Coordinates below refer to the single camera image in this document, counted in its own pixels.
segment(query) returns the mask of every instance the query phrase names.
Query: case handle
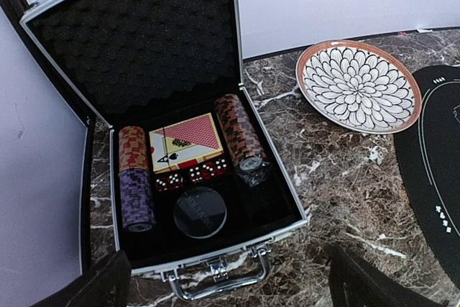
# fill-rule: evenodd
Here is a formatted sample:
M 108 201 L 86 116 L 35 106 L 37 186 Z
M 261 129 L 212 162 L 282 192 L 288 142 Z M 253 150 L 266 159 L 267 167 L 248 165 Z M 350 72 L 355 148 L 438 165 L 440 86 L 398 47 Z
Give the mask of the case handle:
M 261 270 L 259 273 L 249 277 L 237 278 L 236 280 L 230 280 L 224 283 L 218 283 L 208 287 L 206 289 L 197 291 L 195 293 L 188 293 L 180 286 L 180 278 L 172 274 L 168 276 L 168 280 L 171 285 L 171 289 L 174 294 L 184 301 L 194 301 L 199 298 L 205 298 L 206 296 L 215 295 L 218 293 L 224 293 L 226 291 L 236 290 L 247 285 L 253 285 L 255 283 L 263 281 L 270 273 L 270 261 L 268 260 L 268 250 L 265 247 L 256 249 L 254 256 L 259 259 Z

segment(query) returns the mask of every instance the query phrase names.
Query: playing card deck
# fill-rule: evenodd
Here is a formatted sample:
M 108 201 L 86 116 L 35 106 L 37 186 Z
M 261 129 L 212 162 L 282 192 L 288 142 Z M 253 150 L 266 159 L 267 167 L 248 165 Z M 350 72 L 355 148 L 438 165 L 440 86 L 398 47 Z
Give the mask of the playing card deck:
M 149 138 L 157 174 L 193 167 L 224 153 L 211 113 L 151 131 Z

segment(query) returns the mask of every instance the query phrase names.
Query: open case lid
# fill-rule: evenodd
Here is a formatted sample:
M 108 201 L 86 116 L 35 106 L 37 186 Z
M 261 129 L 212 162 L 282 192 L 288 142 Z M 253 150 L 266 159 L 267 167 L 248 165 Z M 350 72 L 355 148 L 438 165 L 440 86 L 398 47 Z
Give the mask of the open case lid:
M 41 0 L 21 25 L 109 125 L 232 92 L 236 0 Z

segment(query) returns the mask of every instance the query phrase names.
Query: decorative plate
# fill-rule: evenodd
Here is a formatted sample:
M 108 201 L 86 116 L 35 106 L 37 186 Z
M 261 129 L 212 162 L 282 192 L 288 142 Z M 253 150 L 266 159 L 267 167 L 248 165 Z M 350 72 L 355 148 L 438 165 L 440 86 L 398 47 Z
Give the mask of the decorative plate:
M 421 96 L 414 77 L 394 57 L 371 45 L 322 42 L 302 53 L 295 71 L 311 105 L 348 129 L 396 133 L 420 115 Z

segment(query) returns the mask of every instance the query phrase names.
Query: black egg crate foam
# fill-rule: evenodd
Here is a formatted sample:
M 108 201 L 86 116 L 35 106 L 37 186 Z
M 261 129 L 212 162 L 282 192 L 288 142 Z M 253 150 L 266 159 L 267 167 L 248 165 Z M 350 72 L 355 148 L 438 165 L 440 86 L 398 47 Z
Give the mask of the black egg crate foam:
M 233 0 L 64 0 L 28 25 L 99 113 L 118 119 L 201 84 L 237 84 L 234 18 Z

